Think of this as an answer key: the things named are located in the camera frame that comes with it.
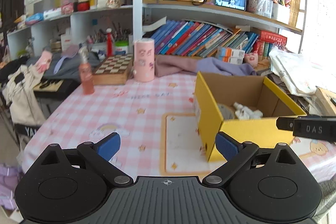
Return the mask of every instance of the pink checkered tablecloth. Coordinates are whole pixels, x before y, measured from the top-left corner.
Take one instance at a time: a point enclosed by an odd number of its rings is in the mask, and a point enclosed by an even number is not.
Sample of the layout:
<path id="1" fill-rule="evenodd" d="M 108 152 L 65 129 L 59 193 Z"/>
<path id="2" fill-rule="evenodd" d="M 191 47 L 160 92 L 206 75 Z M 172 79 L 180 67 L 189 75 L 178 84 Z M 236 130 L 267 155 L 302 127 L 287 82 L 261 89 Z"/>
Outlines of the pink checkered tablecloth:
<path id="1" fill-rule="evenodd" d="M 169 75 L 152 82 L 128 80 L 121 86 L 95 86 L 84 96 L 78 87 L 41 126 L 24 150 L 26 172 L 50 143 L 75 148 L 84 141 L 97 142 L 110 132 L 121 136 L 121 148 L 110 161 L 133 179 L 161 176 L 160 142 L 162 117 L 167 113 L 192 113 L 195 76 Z M 296 142 L 294 151 L 308 148 Z M 317 181 L 336 173 L 335 145 L 325 144 L 325 155 L 309 154 L 303 162 Z"/>

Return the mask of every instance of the checkers board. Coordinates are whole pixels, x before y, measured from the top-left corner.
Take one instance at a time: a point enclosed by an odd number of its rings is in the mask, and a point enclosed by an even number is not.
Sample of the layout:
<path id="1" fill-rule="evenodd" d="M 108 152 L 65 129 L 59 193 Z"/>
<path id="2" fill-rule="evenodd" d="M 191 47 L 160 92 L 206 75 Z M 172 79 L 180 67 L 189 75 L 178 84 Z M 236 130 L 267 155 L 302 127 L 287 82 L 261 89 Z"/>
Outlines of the checkers board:
<path id="1" fill-rule="evenodd" d="M 125 84 L 133 66 L 133 54 L 115 55 L 104 59 L 94 70 L 94 85 Z"/>

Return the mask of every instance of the metal screw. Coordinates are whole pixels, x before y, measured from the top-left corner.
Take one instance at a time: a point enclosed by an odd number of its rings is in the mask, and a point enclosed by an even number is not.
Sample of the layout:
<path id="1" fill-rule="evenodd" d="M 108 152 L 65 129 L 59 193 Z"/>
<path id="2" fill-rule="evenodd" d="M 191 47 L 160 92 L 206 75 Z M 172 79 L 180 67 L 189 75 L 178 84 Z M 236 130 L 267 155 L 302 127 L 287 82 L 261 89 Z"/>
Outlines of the metal screw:
<path id="1" fill-rule="evenodd" d="M 208 176 L 205 181 L 210 184 L 218 184 L 222 182 L 222 179 L 219 176 Z"/>
<path id="2" fill-rule="evenodd" d="M 114 182 L 118 184 L 125 184 L 130 181 L 130 178 L 127 176 L 117 176 L 114 178 Z"/>

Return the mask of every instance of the blue gripper pad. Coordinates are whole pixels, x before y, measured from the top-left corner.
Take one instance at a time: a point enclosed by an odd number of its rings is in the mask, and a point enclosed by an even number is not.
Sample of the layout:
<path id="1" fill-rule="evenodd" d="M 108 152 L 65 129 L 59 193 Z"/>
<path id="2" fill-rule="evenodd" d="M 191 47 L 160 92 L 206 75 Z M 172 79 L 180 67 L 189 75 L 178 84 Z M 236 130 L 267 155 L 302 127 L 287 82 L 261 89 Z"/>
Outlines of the blue gripper pad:
<path id="1" fill-rule="evenodd" d="M 99 156 L 109 161 L 120 149 L 120 136 L 116 134 L 97 148 Z"/>
<path id="2" fill-rule="evenodd" d="M 216 148 L 223 157 L 229 161 L 238 154 L 238 147 L 220 134 L 216 135 Z"/>

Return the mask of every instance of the green lid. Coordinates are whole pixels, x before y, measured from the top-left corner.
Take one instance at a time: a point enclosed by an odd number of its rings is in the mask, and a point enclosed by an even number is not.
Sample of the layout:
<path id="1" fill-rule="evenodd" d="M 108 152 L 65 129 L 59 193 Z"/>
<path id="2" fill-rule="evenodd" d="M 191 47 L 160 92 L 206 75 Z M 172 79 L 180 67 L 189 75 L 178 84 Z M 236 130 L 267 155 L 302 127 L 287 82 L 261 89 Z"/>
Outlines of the green lid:
<path id="1" fill-rule="evenodd" d="M 115 42 L 115 46 L 116 47 L 128 46 L 128 41 L 127 40 L 116 41 Z"/>

